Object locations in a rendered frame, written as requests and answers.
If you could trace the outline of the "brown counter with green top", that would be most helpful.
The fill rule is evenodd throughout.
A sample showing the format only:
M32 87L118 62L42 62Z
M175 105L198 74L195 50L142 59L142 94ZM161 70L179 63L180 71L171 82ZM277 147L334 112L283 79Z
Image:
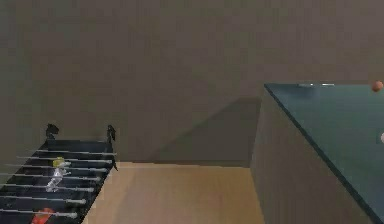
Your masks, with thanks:
M265 224L384 224L384 91L264 89L250 169Z

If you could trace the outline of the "black foosball table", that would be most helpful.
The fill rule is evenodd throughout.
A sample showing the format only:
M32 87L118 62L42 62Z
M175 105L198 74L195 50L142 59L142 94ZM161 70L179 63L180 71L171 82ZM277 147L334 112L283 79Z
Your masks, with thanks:
M116 131L104 141L60 140L49 124L37 149L0 159L0 224L82 224L117 168Z

